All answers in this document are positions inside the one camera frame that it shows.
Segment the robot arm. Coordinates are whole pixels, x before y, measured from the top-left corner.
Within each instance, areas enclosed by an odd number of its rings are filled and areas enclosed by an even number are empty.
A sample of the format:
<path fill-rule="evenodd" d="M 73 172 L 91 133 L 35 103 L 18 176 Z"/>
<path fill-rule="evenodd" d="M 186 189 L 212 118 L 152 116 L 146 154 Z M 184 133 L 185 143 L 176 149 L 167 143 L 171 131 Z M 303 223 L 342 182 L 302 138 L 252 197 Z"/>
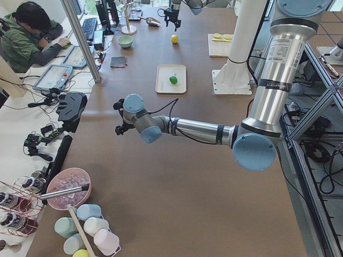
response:
<path fill-rule="evenodd" d="M 133 145 L 127 154 L 163 161 L 163 144 L 201 164 L 264 171 L 277 158 L 283 140 L 280 118 L 306 43 L 316 35 L 330 1 L 275 1 L 265 21 L 268 1 L 244 1 L 245 10 L 203 7 L 195 16 L 187 1 L 179 4 L 176 28 L 162 19 L 160 36 L 180 36 L 179 45 L 157 45 L 139 57 L 153 62 L 142 87 L 122 78 L 111 107 L 110 130 Z M 263 67 L 258 84 L 249 73 L 256 40 L 267 24 Z"/>
<path fill-rule="evenodd" d="M 212 1 L 204 1 L 204 0 L 190 0 L 190 1 L 182 1 L 182 0 L 171 0 L 169 1 L 169 7 L 163 9 L 164 14 L 164 21 L 166 22 L 166 26 L 171 22 L 175 25 L 175 31 L 181 26 L 181 20 L 178 18 L 181 3 L 184 2 L 186 6 L 190 8 L 194 15 L 198 15 L 202 8 L 207 6 L 208 4 L 212 3 Z"/>

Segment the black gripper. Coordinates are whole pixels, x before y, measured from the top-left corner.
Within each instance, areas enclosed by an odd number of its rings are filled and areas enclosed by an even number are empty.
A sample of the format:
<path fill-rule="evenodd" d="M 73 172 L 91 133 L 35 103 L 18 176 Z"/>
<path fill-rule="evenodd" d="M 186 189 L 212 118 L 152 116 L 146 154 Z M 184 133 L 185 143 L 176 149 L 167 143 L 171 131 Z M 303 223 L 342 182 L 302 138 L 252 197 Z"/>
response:
<path fill-rule="evenodd" d="M 119 99 L 117 102 L 113 104 L 113 109 L 119 112 L 120 116 L 122 117 L 122 122 L 123 122 L 122 125 L 118 125 L 115 127 L 115 133 L 117 135 L 123 135 L 129 129 L 134 128 L 132 124 L 129 124 L 124 120 L 123 103 L 124 103 L 124 99 Z"/>
<path fill-rule="evenodd" d="M 172 7 L 166 8 L 163 11 L 165 18 L 164 21 L 166 26 L 168 26 L 169 22 L 173 22 L 175 25 L 175 31 L 181 26 L 181 22 L 178 19 L 179 9 L 173 9 Z"/>

